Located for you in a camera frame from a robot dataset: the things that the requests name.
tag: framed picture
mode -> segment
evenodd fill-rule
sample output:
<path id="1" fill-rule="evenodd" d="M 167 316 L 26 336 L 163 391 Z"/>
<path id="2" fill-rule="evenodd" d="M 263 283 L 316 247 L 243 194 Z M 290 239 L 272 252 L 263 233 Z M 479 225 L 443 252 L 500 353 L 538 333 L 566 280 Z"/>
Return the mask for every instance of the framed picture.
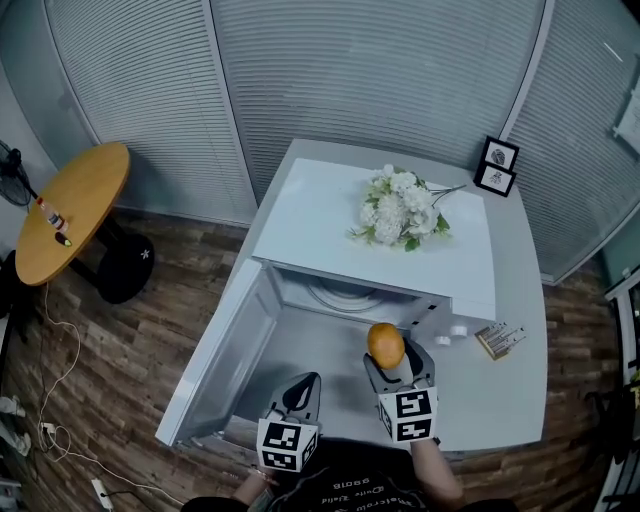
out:
<path id="1" fill-rule="evenodd" d="M 482 162 L 473 182 L 480 188 L 507 197 L 515 180 L 515 172 Z"/>
<path id="2" fill-rule="evenodd" d="M 481 162 L 494 165 L 506 171 L 512 171 L 518 156 L 518 146 L 487 137 L 482 149 Z"/>

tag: black t-shirt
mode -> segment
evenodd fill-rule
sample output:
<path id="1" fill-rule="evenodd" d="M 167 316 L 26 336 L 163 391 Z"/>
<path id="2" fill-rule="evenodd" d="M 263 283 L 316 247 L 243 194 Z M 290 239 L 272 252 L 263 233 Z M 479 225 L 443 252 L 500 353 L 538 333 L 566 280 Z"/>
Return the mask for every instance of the black t-shirt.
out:
<path id="1" fill-rule="evenodd" d="M 428 511 L 411 455 L 404 450 L 364 443 L 322 439 L 302 473 L 278 474 L 270 512 Z M 233 500 L 197 498 L 183 512 L 247 510 Z M 465 512 L 517 512 L 509 501 L 465 507 Z"/>

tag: white flower bouquet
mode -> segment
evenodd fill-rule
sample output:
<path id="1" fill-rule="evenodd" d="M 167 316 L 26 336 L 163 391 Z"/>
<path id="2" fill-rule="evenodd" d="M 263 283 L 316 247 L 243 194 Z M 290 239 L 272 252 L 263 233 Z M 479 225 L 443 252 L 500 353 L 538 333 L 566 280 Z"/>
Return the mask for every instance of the white flower bouquet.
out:
<path id="1" fill-rule="evenodd" d="M 387 164 L 367 189 L 360 209 L 362 227 L 351 229 L 350 234 L 368 243 L 404 246 L 405 251 L 413 251 L 432 234 L 447 234 L 449 223 L 436 203 L 463 187 L 429 190 L 412 172 Z"/>

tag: fan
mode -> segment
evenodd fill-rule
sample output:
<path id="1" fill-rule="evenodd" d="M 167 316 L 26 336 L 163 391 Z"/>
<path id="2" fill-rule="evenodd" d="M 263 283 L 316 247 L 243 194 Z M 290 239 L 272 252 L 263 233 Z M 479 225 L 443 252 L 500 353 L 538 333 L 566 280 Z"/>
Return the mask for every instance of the fan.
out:
<path id="1" fill-rule="evenodd" d="M 0 196 L 16 206 L 27 206 L 31 197 L 38 198 L 29 177 L 22 167 L 22 157 L 17 149 L 10 149 L 0 140 Z"/>

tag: round wooden table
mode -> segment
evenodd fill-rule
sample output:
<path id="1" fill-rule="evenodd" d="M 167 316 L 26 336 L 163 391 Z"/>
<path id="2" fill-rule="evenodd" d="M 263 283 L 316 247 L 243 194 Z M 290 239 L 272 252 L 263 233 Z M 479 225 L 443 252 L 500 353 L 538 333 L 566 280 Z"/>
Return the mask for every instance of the round wooden table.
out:
<path id="1" fill-rule="evenodd" d="M 41 285 L 69 265 L 108 302 L 124 302 L 142 289 L 153 267 L 153 245 L 142 235 L 125 234 L 109 217 L 129 167 L 127 147 L 112 142 L 85 151 L 54 176 L 40 195 L 69 222 L 65 236 L 72 245 L 55 239 L 55 228 L 33 205 L 16 249 L 23 283 Z M 97 274 L 75 259 L 94 235 L 107 247 Z"/>

